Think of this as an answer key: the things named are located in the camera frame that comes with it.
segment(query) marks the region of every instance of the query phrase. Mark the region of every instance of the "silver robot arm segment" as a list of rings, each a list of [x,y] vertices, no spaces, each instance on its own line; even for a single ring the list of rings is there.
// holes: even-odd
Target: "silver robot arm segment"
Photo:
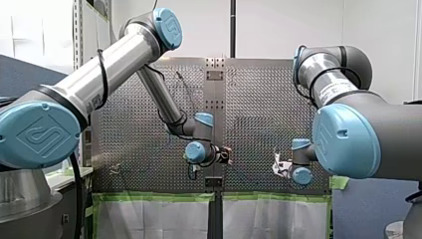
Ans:
[[[228,162],[230,149],[211,143],[214,126],[212,115],[197,113],[193,119],[189,118],[178,108],[165,82],[156,72],[143,67],[136,73],[154,100],[166,130],[183,139],[193,140],[185,149],[185,158],[189,163],[207,166],[216,161]]]
[[[106,95],[181,41],[180,24],[169,9],[129,20],[120,40],[99,56],[102,61],[95,57],[56,85],[40,86],[0,109],[0,164],[35,169],[66,159]]]
[[[421,180],[422,107],[391,105],[369,91],[371,66],[351,47],[301,48],[295,81],[318,108],[313,125],[319,163],[352,178]]]

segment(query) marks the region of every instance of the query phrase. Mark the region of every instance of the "white wall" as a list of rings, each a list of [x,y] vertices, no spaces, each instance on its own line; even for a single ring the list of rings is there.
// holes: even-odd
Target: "white wall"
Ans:
[[[154,1],[114,0],[114,34],[125,21],[152,9]],[[183,30],[180,49],[166,56],[230,56],[230,0],[159,0]],[[300,44],[338,45],[343,2],[339,0],[238,0],[237,57],[291,58]]]
[[[72,0],[0,4],[0,54],[65,74],[73,71]]]
[[[371,89],[390,103],[414,95],[417,0],[345,0],[343,44],[361,49],[373,68]]]
[[[128,19],[152,10],[154,0],[112,0],[111,22],[114,35]],[[165,56],[222,57],[229,55],[228,0],[159,0],[157,7],[174,11],[183,30],[179,49]]]
[[[290,59],[301,44],[341,43],[343,1],[237,2],[237,58]]]

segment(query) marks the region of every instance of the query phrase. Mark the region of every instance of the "metal pole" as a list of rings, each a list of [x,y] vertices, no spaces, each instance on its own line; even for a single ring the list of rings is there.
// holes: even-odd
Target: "metal pole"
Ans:
[[[230,58],[236,58],[236,0],[230,5]]]

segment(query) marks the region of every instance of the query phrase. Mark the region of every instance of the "pegboard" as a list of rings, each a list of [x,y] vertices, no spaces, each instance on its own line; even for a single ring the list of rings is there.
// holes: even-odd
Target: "pegboard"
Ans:
[[[318,163],[314,180],[298,186],[275,175],[274,151],[292,158],[292,139],[311,137],[315,110],[292,83],[291,60],[227,59],[225,145],[233,149],[225,168],[225,191],[327,194],[328,175]]]
[[[167,59],[152,66],[164,74],[182,110],[190,117],[202,110],[205,59]],[[169,141],[152,98],[133,75],[93,117],[94,190],[203,192],[203,173],[195,181],[187,176],[186,143],[175,136]]]
[[[272,171],[275,147],[288,159],[292,139],[311,136],[314,110],[295,92],[292,61],[220,61],[224,65],[218,71],[223,72],[225,84],[218,81],[218,85],[207,80],[207,59],[165,59],[154,67],[165,75],[166,85],[189,116],[212,107],[211,112],[217,114],[215,108],[220,106],[217,119],[224,120],[215,124],[223,130],[216,130],[214,138],[232,147],[234,160],[217,173],[224,177],[224,190],[327,194],[328,176],[317,163],[313,165],[315,180],[307,187],[298,187]],[[225,99],[214,99],[212,104],[209,93],[216,86],[225,86],[218,89],[224,91]],[[152,99],[140,79],[132,76],[93,117],[94,190],[203,192],[203,172],[196,181],[187,176],[182,158],[187,142],[176,137],[170,144],[167,140]]]

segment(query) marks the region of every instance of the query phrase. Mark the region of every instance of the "light blue joint cap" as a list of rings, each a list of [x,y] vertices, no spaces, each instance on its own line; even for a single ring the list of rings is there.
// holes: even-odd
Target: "light blue joint cap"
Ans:
[[[292,179],[295,183],[300,185],[308,185],[313,180],[313,174],[305,167],[298,167],[293,171]]]
[[[0,164],[53,166],[77,148],[80,125],[66,108],[47,102],[17,105],[0,114]]]
[[[313,126],[316,158],[325,170],[351,178],[371,177],[381,149],[375,130],[357,110],[333,104],[319,109]]]
[[[214,117],[208,113],[195,114],[195,120],[207,124],[208,126],[214,126]]]
[[[179,20],[168,8],[156,8],[153,12],[153,23],[162,43],[169,50],[174,50],[182,44],[183,34]]]
[[[292,150],[298,150],[311,145],[308,138],[294,138],[292,141]]]
[[[187,160],[191,163],[201,163],[205,160],[205,148],[198,141],[189,142],[185,148]]]

